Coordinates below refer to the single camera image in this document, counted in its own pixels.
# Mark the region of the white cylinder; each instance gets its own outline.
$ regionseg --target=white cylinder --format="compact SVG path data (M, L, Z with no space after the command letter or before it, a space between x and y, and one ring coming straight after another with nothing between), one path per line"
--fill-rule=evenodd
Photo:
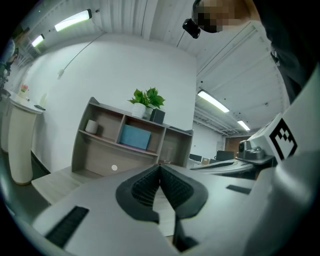
M149 104L149 107L147 107L147 108L145 109L143 118L144 118L144 119L147 119L147 120L150 120L152 111L153 111L155 108L156 108L156 107L155 107L154 105Z
M85 131L90 134L96 134L98 130L98 123L92 120L89 120L86 124Z
M31 146L36 117L34 113L13 106L9 124L8 152L11 176L19 185L27 185L33 178Z
M146 112L146 106L141 103L134 103L132 108L132 116L142 118Z

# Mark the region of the potted plant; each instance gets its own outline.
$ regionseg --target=potted plant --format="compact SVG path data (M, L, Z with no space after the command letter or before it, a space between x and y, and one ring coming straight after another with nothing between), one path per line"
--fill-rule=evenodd
M150 119L153 109L159 108L160 106L164 106L165 99L158 95L158 90L156 88L150 88L146 91L147 99L149 100L148 108L145 111L144 117L146 119Z
M25 93L28 91L28 85L23 84L21 85L20 91L18 93L18 95L22 98L24 98Z
M133 104L132 115L137 118L142 118L146 112L146 108L149 107L147 94L136 89L133 95L134 98L128 100Z

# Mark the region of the shelving unit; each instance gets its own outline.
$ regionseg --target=shelving unit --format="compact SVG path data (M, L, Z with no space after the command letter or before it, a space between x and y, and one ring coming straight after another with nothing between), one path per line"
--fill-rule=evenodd
M85 131L88 120L98 123L96 134ZM124 125L151 133L146 150L120 143ZM108 176L143 165L163 163L169 148L172 148L171 164L185 167L192 137L193 131L188 133L137 118L128 112L101 104L91 97L75 138L72 171L86 170Z

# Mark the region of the cable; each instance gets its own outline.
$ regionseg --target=cable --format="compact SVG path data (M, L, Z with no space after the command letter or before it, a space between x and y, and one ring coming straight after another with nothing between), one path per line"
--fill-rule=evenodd
M177 44L177 46L176 46L176 47L178 47L178 46L179 46L180 41L181 41L181 39L184 37L185 32L186 32L186 31L183 31L183 34L182 34L182 36L181 36L181 38L180 38L180 40L179 40L179 42L178 42L178 44Z
M147 10L147 5L148 5L148 0L146 0L145 8L144 8L142 27L141 27L141 36L142 36L143 31L144 31L144 23L145 23L145 15L146 15L146 10Z
M65 66L64 69L61 69L58 72L58 79L63 75L63 73L65 72L66 68L70 65L70 63L84 50L86 49L89 45L91 45L94 41L96 41L98 38L102 37L103 35L105 35L107 32L102 33L101 35L99 35L98 37L96 37L94 40L92 40L90 43L88 43L81 51L79 51L71 60L70 62Z

